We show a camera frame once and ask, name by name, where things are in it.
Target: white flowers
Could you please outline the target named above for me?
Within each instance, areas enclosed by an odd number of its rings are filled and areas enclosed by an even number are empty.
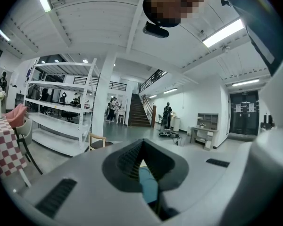
[[[2,100],[5,96],[5,91],[2,90],[2,88],[0,87],[0,100]]]

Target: staircase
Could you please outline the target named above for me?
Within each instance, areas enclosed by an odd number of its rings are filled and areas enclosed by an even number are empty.
[[[132,94],[129,126],[144,126],[151,127],[149,119],[142,106],[142,102],[137,94]]]

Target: paper sign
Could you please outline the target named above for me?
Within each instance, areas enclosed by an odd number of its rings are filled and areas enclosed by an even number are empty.
[[[249,103],[249,112],[255,112],[255,107],[254,107],[254,103]]]
[[[241,112],[241,105],[240,104],[236,104],[236,112]]]

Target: black door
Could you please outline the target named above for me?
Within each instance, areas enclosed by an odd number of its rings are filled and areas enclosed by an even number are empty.
[[[244,135],[257,135],[258,127],[258,91],[232,94],[230,132]]]

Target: checkered tablecloth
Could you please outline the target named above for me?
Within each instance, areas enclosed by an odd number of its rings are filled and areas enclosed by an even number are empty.
[[[0,119],[0,177],[4,178],[27,166],[17,137],[4,116]]]

